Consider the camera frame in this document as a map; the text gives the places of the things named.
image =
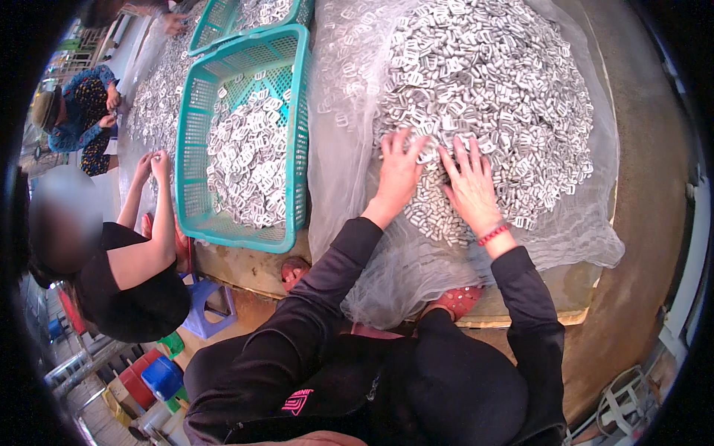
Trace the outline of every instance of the pink logo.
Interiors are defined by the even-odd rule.
[[[290,398],[285,400],[283,410],[289,410],[295,416],[299,415],[305,405],[305,401],[308,400],[308,396],[312,392],[314,392],[312,389],[298,390],[294,394],[290,395]]]

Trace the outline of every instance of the hat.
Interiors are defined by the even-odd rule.
[[[32,123],[50,133],[57,122],[62,88],[57,86],[54,91],[44,91],[32,106]]]

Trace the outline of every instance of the hand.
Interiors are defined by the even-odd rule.
[[[106,90],[106,109],[108,111],[114,110],[121,103],[121,94],[116,90],[116,86],[111,84]]]
[[[416,163],[417,157],[428,137],[418,139],[404,153],[404,141],[411,132],[403,128],[399,133],[390,133],[382,138],[384,161],[379,173],[379,189],[362,214],[384,229],[402,211],[416,191],[416,184],[423,166]]]
[[[493,192],[491,165],[485,156],[481,156],[476,139],[471,138],[468,142],[471,147],[470,161],[461,139],[458,137],[453,139],[454,152],[461,173],[456,169],[446,149],[439,147],[441,162],[451,178],[451,186],[444,185],[442,190],[476,237],[482,238],[495,229],[501,221],[501,213],[498,211],[496,195]]]
[[[142,187],[146,180],[149,179],[151,173],[151,158],[154,156],[152,152],[145,153],[136,164],[136,172],[134,174],[134,184]]]
[[[156,177],[160,186],[169,185],[169,174],[171,173],[171,160],[166,151],[160,150],[151,153],[151,172]]]
[[[106,115],[99,120],[99,126],[102,128],[110,128],[116,124],[116,118],[112,115]]]
[[[188,17],[188,14],[174,14],[173,12],[164,14],[164,32],[169,36],[178,36],[186,32],[188,28],[187,25],[180,23],[180,21],[186,17]]]

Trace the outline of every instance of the pile of metal buckles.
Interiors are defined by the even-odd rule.
[[[535,229],[539,214],[593,172],[593,107],[570,44],[522,1],[424,1],[397,18],[389,61],[375,147],[405,126],[415,128],[413,139],[432,137],[420,157],[425,173],[405,208],[432,240],[473,240],[439,190],[448,176],[436,145],[453,153],[454,136],[467,150],[469,138],[478,140],[503,218],[518,228]]]
[[[197,3],[183,20],[186,33],[169,38],[160,60],[149,77],[136,89],[134,104],[126,117],[126,127],[132,141],[140,141],[149,151],[166,150],[173,165],[176,154],[176,130],[186,75],[191,64],[200,57],[190,57],[186,49],[196,28],[206,1]],[[156,195],[158,185],[150,182]],[[171,172],[174,184],[174,172]]]
[[[232,113],[223,102],[227,93],[225,86],[218,90],[217,114],[207,138],[213,210],[226,211],[234,223],[253,228],[284,225],[288,129],[281,124],[280,110],[289,102],[290,90],[282,98],[270,96],[267,88],[254,91]]]
[[[292,0],[241,0],[233,32],[274,24],[284,19]]]

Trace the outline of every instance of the red sandal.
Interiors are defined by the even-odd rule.
[[[286,293],[290,293],[293,286],[310,270],[310,265],[300,257],[290,257],[286,259],[280,267],[281,282]],[[295,278],[288,280],[288,275],[294,275]]]
[[[141,234],[151,240],[151,229],[154,226],[154,216],[150,213],[145,213],[141,217]]]
[[[483,288],[467,286],[463,288],[452,288],[444,291],[444,294],[437,300],[430,302],[430,305],[443,305],[453,313],[454,322],[466,315],[478,302],[483,294]]]

